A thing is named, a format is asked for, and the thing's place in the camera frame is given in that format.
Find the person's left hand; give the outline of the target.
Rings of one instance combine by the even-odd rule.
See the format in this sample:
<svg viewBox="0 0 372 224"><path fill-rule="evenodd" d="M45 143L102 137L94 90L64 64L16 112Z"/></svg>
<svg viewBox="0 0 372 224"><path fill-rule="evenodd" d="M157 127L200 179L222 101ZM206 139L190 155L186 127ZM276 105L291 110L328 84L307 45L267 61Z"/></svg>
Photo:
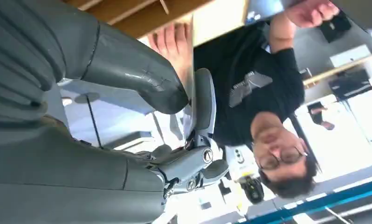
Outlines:
<svg viewBox="0 0 372 224"><path fill-rule="evenodd" d="M193 34L189 23L171 23L149 34L150 48L167 59L186 90L193 72Z"/></svg>

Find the person's right hand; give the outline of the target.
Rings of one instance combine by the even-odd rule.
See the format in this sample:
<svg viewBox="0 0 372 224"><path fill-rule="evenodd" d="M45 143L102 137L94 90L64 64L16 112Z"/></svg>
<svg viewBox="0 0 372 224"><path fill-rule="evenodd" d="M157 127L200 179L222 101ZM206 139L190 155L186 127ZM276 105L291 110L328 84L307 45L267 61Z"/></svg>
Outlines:
<svg viewBox="0 0 372 224"><path fill-rule="evenodd" d="M329 0L303 0L284 12L297 27L312 28L331 20L340 9Z"/></svg>

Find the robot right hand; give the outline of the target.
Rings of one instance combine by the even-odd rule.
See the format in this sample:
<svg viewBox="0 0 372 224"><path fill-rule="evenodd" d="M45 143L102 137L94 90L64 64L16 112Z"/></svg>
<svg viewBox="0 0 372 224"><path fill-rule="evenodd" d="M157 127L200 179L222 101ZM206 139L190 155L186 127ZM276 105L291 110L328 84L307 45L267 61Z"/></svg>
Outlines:
<svg viewBox="0 0 372 224"><path fill-rule="evenodd" d="M136 91L164 114L191 108L182 148L133 154L72 137L47 112L64 79ZM209 70L187 95L172 65L140 41L58 0L0 0L0 224L147 224L173 195L217 183Z"/></svg>

